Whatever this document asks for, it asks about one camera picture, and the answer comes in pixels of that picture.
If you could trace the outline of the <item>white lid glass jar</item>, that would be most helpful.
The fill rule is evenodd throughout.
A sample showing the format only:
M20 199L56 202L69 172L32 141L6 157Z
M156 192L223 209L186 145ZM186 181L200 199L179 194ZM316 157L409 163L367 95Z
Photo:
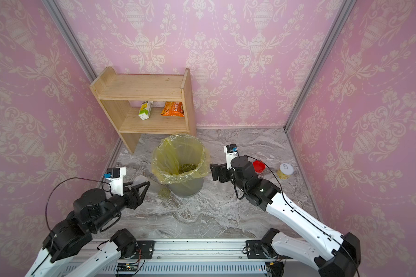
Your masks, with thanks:
M145 177L143 175L137 176L133 180L133 185L139 185L147 181L150 182L147 195L149 195L150 197L156 197L162 200L167 200L171 197L171 191L169 190L167 186L159 184L158 182L155 182L151 178Z

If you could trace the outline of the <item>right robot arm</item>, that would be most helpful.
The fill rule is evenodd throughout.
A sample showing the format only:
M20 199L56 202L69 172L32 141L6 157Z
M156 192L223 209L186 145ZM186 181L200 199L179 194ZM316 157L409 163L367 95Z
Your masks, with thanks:
M259 177L247 156L235 157L226 164L211 164L210 169L213 180L230 182L252 205L301 235L301 239L295 239L276 229L269 230L261 240L265 255L292 258L317 270L322 277L360 275L359 238L352 233L342 234L302 210L282 188Z

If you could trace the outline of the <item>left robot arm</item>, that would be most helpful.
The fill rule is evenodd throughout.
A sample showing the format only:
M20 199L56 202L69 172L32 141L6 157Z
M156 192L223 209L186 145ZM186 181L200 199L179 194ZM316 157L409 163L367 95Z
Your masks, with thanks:
M28 277L59 277L72 259L92 241L94 234L111 228L126 208L136 209L144 201L150 182L123 188L123 195L108 198L102 189L90 189L77 199L74 210L56 224L27 272ZM119 259L137 259L141 270L152 258L154 242L138 241L127 229L118 230L105 246L72 272L71 277L94 277Z

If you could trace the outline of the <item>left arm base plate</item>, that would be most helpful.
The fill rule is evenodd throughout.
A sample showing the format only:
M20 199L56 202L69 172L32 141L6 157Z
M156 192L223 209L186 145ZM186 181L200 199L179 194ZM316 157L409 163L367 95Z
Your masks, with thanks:
M130 242L123 250L122 257L124 259L151 260L155 244L156 242L152 240Z

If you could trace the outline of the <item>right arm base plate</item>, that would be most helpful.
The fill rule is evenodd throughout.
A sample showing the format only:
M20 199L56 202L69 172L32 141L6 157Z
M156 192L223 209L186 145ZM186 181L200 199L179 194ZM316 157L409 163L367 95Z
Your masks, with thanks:
M243 253L246 254L248 259L285 260L290 258L277 254L270 246L260 240L246 240Z

